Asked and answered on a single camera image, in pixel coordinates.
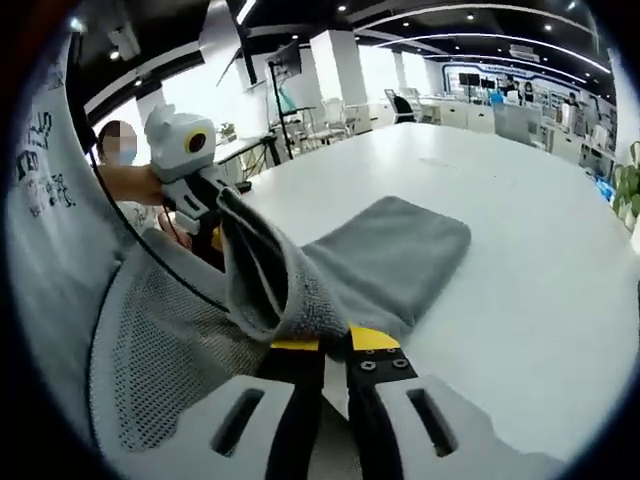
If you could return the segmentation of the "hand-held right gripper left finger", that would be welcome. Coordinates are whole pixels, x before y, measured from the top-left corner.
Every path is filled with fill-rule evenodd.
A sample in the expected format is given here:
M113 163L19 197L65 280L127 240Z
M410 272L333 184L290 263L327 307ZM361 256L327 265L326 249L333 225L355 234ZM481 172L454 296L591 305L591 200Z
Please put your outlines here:
M182 413L173 436L119 462L124 479L305 479L319 430L325 354L316 341L271 346Z

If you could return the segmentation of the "person's left hand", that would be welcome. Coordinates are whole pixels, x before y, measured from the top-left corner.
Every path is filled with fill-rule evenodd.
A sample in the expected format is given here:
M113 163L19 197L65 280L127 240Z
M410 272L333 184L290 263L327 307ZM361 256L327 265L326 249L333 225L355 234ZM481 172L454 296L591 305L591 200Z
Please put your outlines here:
M118 201L133 201L159 206L163 204L162 183L150 166L118 167L110 191Z

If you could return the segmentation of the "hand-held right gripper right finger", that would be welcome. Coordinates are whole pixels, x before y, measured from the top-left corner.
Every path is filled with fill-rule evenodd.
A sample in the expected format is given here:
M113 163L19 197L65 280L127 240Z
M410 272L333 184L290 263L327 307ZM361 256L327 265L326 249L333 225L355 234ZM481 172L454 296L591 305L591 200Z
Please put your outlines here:
M500 440L489 416L433 376L399 343L351 326L349 420L366 479L535 479L537 458Z

